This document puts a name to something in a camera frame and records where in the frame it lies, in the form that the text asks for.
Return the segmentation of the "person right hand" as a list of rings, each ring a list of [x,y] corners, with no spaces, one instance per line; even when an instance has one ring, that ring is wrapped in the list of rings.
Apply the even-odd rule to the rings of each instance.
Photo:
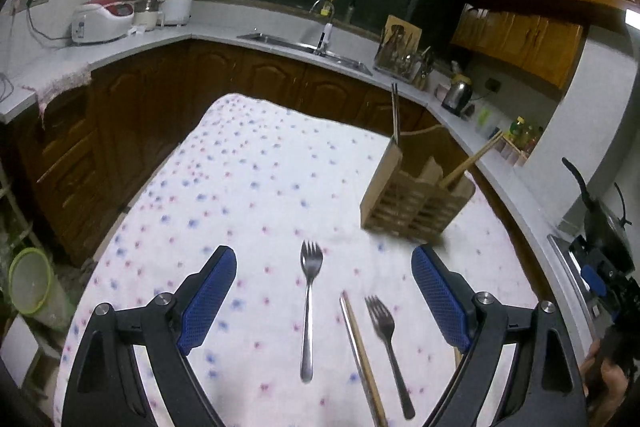
[[[600,343],[600,340],[594,340],[591,343],[585,361],[579,366],[585,395],[589,395],[587,371],[596,363],[596,358],[600,351]],[[629,381],[623,369],[609,358],[605,358],[600,364],[600,377],[605,387],[604,396],[597,400],[596,404],[590,405],[588,411],[593,417],[600,416],[601,423],[606,423],[608,417],[611,417],[624,402]]]

